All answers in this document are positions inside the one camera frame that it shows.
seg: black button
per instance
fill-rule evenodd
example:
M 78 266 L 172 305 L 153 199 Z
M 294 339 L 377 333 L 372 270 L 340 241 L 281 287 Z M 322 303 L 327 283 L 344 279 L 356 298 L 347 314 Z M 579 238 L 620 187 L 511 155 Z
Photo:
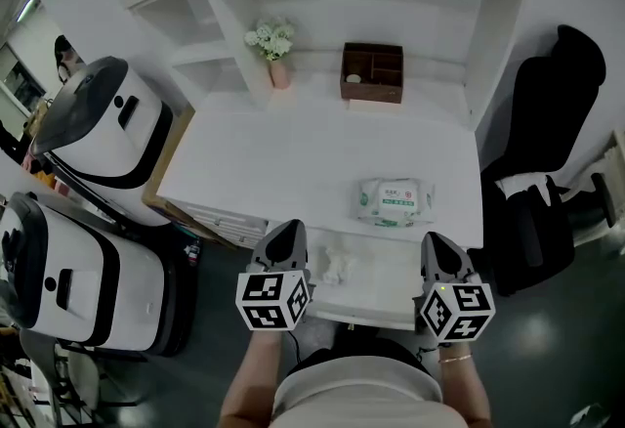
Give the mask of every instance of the black button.
M 50 292 L 54 291 L 57 288 L 57 281 L 52 277 L 46 278 L 46 281 L 43 283 Z

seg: black hair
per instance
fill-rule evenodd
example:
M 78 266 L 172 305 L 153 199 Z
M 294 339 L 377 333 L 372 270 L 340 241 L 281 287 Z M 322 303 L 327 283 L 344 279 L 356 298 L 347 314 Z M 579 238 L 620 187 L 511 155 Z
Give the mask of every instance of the black hair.
M 69 51 L 70 49 L 71 49 L 71 44 L 69 44 L 67 39 L 65 39 L 64 35 L 60 35 L 59 37 L 57 37 L 57 40 L 55 41 L 55 60 L 57 61 L 57 71 L 59 71 L 59 69 L 63 67 L 65 69 L 65 72 L 67 72 L 67 78 L 69 78 L 70 76 L 69 68 L 67 68 L 67 65 L 63 63 L 63 53 L 65 51 Z M 61 78 L 60 74 L 59 74 L 59 81 L 62 84 L 67 82 L 66 80 L 63 80 Z

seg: right forearm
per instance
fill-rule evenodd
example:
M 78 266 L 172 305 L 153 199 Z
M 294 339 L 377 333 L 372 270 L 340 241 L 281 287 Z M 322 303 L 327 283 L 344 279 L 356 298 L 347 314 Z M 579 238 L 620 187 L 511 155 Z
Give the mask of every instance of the right forearm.
M 490 426 L 490 406 L 473 358 L 445 362 L 470 354 L 471 349 L 466 343 L 440 349 L 443 400 L 456 409 L 469 425 L 486 427 Z

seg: black pants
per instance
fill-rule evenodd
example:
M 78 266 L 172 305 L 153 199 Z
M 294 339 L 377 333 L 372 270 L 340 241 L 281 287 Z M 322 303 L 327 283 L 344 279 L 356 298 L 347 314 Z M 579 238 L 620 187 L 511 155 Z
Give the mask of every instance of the black pants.
M 370 338 L 370 339 L 358 339 L 358 340 L 340 340 L 338 341 L 332 350 L 322 348 L 317 350 L 307 359 L 297 364 L 287 374 L 291 375 L 293 372 L 305 369 L 311 365 L 323 364 L 324 362 L 334 361 L 335 359 L 342 359 L 344 357 L 385 357 L 387 359 L 393 359 L 400 361 L 430 375 L 429 372 L 421 365 L 417 358 L 412 355 L 408 350 L 401 345 L 390 339 L 383 338 Z

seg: bracelet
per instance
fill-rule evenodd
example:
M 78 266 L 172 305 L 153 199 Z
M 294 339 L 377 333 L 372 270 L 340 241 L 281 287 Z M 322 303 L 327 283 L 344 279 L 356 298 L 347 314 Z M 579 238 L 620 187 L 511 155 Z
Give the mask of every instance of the bracelet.
M 466 359 L 470 359 L 473 354 L 463 355 L 462 357 L 456 357 L 455 359 L 443 359 L 442 361 L 438 361 L 439 364 L 448 364 L 450 362 L 458 362 L 465 361 Z

